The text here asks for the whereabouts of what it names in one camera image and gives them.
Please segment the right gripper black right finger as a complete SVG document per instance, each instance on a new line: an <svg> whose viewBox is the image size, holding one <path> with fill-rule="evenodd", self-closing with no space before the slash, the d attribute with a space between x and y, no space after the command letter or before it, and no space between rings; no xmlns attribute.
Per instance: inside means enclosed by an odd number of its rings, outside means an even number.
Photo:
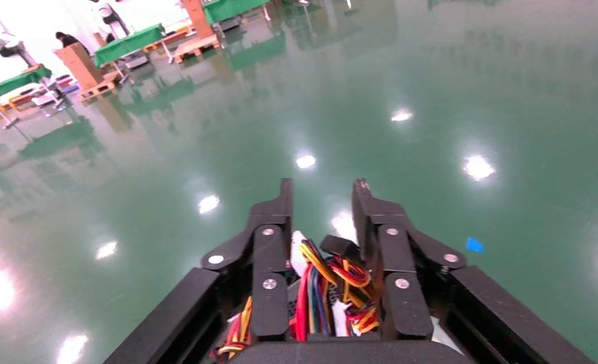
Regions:
<svg viewBox="0 0 598 364"><path fill-rule="evenodd" d="M352 214L390 363L587 363L575 345L396 202L352 188Z"/></svg>

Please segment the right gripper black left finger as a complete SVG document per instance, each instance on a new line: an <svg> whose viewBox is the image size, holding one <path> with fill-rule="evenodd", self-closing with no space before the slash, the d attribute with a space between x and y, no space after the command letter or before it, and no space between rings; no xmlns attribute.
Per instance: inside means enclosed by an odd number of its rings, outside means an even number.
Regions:
<svg viewBox="0 0 598 364"><path fill-rule="evenodd" d="M251 207L246 226L206 253L106 359L107 363L229 363L289 330L293 180Z"/></svg>

